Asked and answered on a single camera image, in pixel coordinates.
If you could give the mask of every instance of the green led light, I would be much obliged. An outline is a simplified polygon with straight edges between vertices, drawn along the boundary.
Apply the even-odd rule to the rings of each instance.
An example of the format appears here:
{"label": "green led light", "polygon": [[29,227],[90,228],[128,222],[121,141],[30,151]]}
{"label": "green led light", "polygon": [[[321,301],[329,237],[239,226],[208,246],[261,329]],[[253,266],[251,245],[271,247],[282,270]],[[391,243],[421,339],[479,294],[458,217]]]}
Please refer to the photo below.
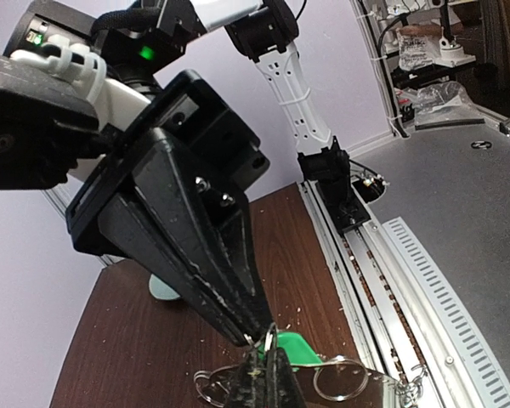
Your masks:
{"label": "green led light", "polygon": [[40,34],[39,36],[34,37],[34,41],[32,42],[34,45],[42,45],[43,36]]}
{"label": "green led light", "polygon": [[155,58],[155,51],[153,51],[148,46],[144,45],[142,47],[141,51],[139,52],[139,55],[142,58],[145,58],[146,60],[151,61],[151,60],[153,60]]}

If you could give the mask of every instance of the key ring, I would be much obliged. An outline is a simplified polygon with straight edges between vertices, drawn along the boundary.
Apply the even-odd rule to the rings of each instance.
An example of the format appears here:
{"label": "key ring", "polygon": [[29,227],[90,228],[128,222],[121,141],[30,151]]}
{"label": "key ring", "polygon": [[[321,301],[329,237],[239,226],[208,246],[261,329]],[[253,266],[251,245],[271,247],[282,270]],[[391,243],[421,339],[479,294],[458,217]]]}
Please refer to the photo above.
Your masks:
{"label": "key ring", "polygon": [[[216,408],[224,408],[224,403],[217,401],[216,399],[213,399],[208,394],[204,392],[204,389],[211,386],[219,386],[227,395],[229,395],[229,390],[223,386],[221,382],[214,382],[212,383],[212,376],[218,371],[210,372],[210,371],[198,371],[193,380],[195,382],[195,389],[198,393],[198,396],[201,397],[203,400],[205,400],[208,404],[215,406]],[[206,381],[207,385],[206,387],[202,387],[200,385],[200,381]]]}
{"label": "key ring", "polygon": [[269,330],[266,332],[266,338],[264,339],[264,355],[268,354],[270,350],[277,347],[278,343],[278,328],[275,323],[270,325]]}
{"label": "key ring", "polygon": [[416,365],[412,370],[421,370],[421,373],[411,382],[401,384],[396,389],[396,394],[400,397],[405,408],[417,406],[417,401],[423,396],[423,380],[428,377],[428,370],[425,365]]}
{"label": "key ring", "polygon": [[[320,386],[319,386],[320,375],[326,366],[334,366],[334,367],[336,367],[336,366],[358,366],[364,373],[363,382],[353,393],[349,393],[346,395],[337,395],[337,396],[327,395],[323,391],[321,391]],[[368,376],[368,370],[366,369],[366,367],[355,360],[346,359],[342,355],[339,355],[338,357],[336,357],[332,360],[328,360],[325,363],[318,365],[318,367],[319,368],[316,369],[316,371],[315,371],[313,385],[314,385],[315,392],[324,400],[332,401],[332,402],[343,402],[343,401],[347,401],[347,400],[352,400],[353,398],[361,395],[363,393],[363,391],[365,391],[366,386],[368,385],[368,377],[369,376]]]}

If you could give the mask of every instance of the black bracket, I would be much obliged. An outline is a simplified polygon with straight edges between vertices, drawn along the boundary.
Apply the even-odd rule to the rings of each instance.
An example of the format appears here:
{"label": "black bracket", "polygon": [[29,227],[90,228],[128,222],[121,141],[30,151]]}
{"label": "black bracket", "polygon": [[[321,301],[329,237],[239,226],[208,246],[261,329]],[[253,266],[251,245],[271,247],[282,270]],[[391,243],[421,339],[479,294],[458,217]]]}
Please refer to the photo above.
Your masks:
{"label": "black bracket", "polygon": [[346,233],[371,219],[354,193],[349,155],[335,137],[330,149],[311,156],[300,154],[298,162],[307,180],[318,181],[318,189],[338,231]]}
{"label": "black bracket", "polygon": [[298,24],[283,0],[265,0],[264,7],[225,27],[238,52],[254,62],[273,49],[285,53],[298,37]]}
{"label": "black bracket", "polygon": [[273,319],[239,187],[260,177],[268,160],[238,121],[207,83],[180,74],[100,163],[66,215],[78,251],[136,260],[243,346],[247,336],[262,338]]}

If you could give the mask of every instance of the plastic bag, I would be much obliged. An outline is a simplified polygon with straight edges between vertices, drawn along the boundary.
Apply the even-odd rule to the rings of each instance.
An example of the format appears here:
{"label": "plastic bag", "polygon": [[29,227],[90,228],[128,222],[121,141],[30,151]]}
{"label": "plastic bag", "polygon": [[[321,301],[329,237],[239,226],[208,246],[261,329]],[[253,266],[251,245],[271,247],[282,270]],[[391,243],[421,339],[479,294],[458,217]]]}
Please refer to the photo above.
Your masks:
{"label": "plastic bag", "polygon": [[484,123],[484,118],[459,82],[419,89],[414,102],[416,130]]}
{"label": "plastic bag", "polygon": [[399,39],[399,67],[402,71],[414,71],[431,65],[438,58],[439,50],[434,51],[428,37],[403,36],[397,32]]}

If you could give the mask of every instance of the perforated metal strip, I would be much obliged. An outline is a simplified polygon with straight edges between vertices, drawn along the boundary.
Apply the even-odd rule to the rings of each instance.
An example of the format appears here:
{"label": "perforated metal strip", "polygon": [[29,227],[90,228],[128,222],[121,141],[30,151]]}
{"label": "perforated metal strip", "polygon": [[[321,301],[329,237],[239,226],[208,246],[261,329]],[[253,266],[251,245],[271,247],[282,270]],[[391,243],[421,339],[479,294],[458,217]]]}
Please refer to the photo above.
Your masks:
{"label": "perforated metal strip", "polygon": [[402,218],[383,226],[436,308],[485,407],[510,408],[510,382],[448,280]]}

